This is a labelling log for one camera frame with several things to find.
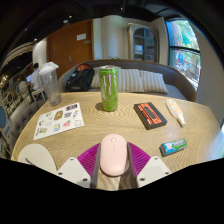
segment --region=wall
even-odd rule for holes
[[[123,18],[121,16],[105,16],[93,20],[95,59],[109,59],[128,57],[128,24],[140,24],[155,28],[159,32],[160,63],[167,65],[167,36],[163,18],[153,22]]]
[[[168,65],[168,36],[166,31],[166,23],[163,17],[151,22],[151,27],[159,32],[159,63]]]
[[[205,36],[193,25],[201,52],[201,75],[196,101],[213,111],[219,124],[224,117],[224,71],[215,51]]]
[[[47,38],[44,38],[33,47],[33,63],[39,63],[39,66],[47,63],[46,45]]]

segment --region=white computer mouse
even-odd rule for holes
[[[121,135],[110,134],[101,142],[101,170],[109,176],[120,176],[129,167],[127,142]]]

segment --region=paper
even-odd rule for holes
[[[84,40],[84,39],[86,39],[86,33],[77,35],[77,40]]]
[[[56,135],[81,126],[84,126],[81,108],[79,103],[74,103],[40,115],[33,140]]]

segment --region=person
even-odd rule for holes
[[[40,72],[40,70],[38,68],[39,68],[39,64],[35,63],[33,65],[33,73],[31,74],[31,87],[34,90],[39,89],[39,85],[38,85],[38,82],[37,82],[37,75]]]

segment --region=pillow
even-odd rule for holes
[[[138,69],[120,69],[118,75],[119,92],[144,92]]]
[[[99,80],[99,67],[93,68],[95,74],[93,76],[92,83],[90,85],[91,88],[100,88],[100,80]]]
[[[139,70],[139,75],[145,92],[168,93],[162,74]]]

